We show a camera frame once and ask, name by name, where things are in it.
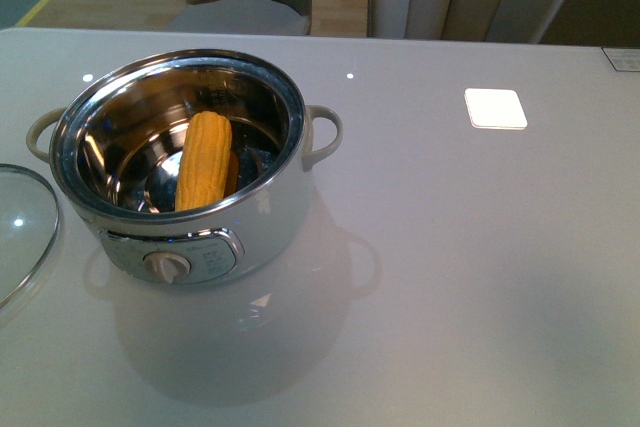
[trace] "white table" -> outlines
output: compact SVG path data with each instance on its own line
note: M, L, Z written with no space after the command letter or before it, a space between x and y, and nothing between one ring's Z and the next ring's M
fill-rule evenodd
M185 293L113 267L56 187L48 277L0 328L0 425L638 424L640 74L596 48L10 29L0 162L53 183L38 116L196 47L342 117L302 230ZM469 87L515 90L528 127L473 128Z

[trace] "pot rim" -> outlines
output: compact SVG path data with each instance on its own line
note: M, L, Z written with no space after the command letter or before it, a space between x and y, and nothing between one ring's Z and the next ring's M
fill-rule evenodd
M137 212L119 207L90 189L78 169L78 150L89 120L96 115L105 99L131 82L158 75L174 68L197 66L224 67L263 83L282 99L288 115L286 141L275 162L251 184L221 201L182 212ZM120 67L85 89L63 112L50 142L50 164L56 182L69 199L83 209L101 217L134 224L166 224L186 222L221 212L251 198L273 183L292 162L306 136L305 104L296 84L280 68L250 54L221 49L188 49L156 54Z

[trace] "white pot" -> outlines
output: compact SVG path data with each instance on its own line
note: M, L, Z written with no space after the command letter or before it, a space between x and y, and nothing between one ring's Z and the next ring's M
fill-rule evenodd
M189 119L227 116L239 159L237 190L222 201L174 212L177 166ZM313 119L336 127L313 150ZM56 123L49 152L37 148ZM238 277L293 239L310 202L312 166L342 140L326 107L305 106L281 70L220 50L172 52L125 66L67 109L34 123L27 145L49 162L76 212L111 261L150 281L198 283Z

